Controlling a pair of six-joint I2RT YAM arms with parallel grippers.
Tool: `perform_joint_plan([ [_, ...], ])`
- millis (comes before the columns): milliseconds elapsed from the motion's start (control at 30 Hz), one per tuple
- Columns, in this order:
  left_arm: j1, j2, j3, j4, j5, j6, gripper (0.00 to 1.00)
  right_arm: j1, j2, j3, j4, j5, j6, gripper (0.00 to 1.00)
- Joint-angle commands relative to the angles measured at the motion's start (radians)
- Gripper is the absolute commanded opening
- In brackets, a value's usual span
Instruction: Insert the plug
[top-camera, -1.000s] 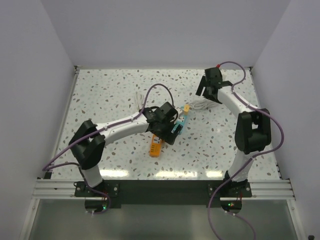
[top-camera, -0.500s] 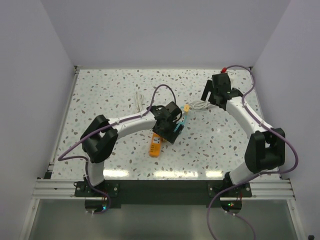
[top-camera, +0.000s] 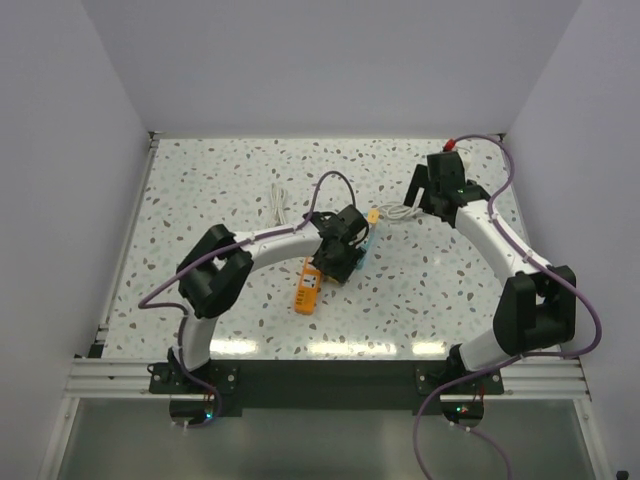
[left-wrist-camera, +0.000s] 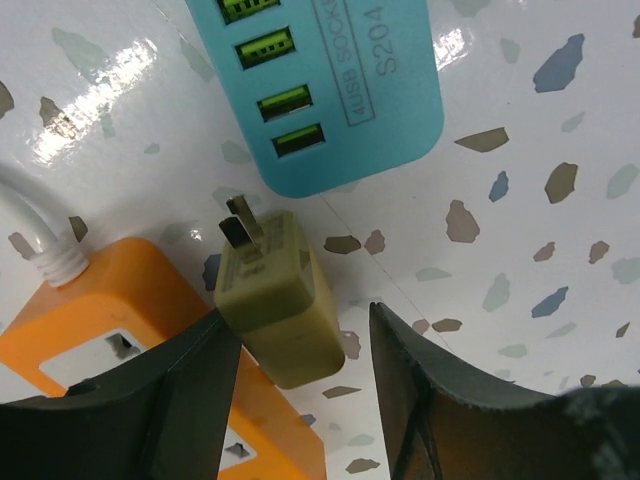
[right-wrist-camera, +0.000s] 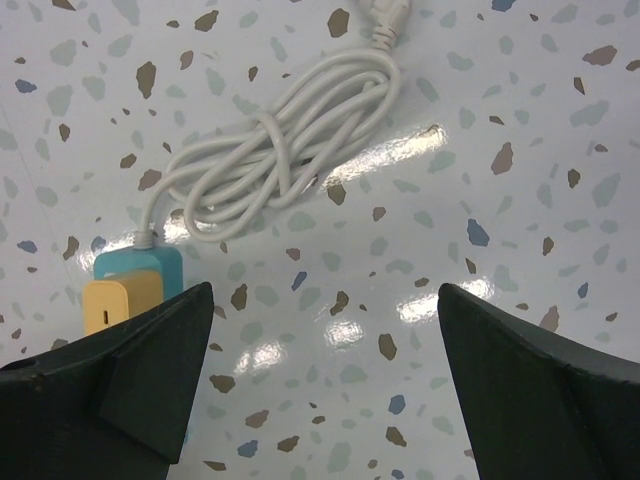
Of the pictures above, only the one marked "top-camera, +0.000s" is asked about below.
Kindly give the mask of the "blue power strip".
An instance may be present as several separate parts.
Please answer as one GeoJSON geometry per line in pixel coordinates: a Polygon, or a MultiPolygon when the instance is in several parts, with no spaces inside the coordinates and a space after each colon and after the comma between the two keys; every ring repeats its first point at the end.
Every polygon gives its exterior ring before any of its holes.
{"type": "Polygon", "coordinates": [[[359,259],[356,269],[361,270],[364,268],[364,265],[368,259],[369,251],[372,249],[376,236],[376,224],[369,224],[369,231],[366,239],[361,244],[362,250],[364,251],[363,256],[359,259]]]}

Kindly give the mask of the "yellow plug adapter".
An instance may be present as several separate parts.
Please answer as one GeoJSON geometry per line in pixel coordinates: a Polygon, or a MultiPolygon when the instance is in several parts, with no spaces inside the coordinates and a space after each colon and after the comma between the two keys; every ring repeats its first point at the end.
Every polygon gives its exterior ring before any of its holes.
{"type": "Polygon", "coordinates": [[[378,209],[371,209],[368,212],[367,215],[367,222],[370,228],[374,228],[378,222],[379,222],[379,218],[380,218],[380,212],[378,209]]]}

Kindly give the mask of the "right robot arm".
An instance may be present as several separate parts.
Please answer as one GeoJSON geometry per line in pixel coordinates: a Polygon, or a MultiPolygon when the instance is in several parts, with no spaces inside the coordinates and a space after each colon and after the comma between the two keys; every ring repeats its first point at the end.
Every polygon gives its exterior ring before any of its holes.
{"type": "Polygon", "coordinates": [[[576,296],[565,287],[576,284],[574,272],[530,250],[489,200],[482,186],[466,178],[455,151],[430,154],[417,165],[404,200],[466,237],[502,286],[491,328],[449,350],[445,379],[459,393],[480,382],[481,370],[575,335],[576,296]]]}

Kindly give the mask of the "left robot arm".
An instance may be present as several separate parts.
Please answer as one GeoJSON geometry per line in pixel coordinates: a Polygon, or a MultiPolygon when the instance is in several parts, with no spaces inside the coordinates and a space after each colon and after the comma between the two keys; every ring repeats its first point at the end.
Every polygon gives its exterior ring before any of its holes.
{"type": "Polygon", "coordinates": [[[295,258],[306,259],[325,277],[344,284],[365,255],[366,217],[348,205],[337,213],[314,211],[300,225],[256,232],[211,227],[179,265],[178,292],[190,313],[178,333],[173,382],[185,392],[207,380],[210,342],[217,321],[237,301],[255,271],[295,258]]]}

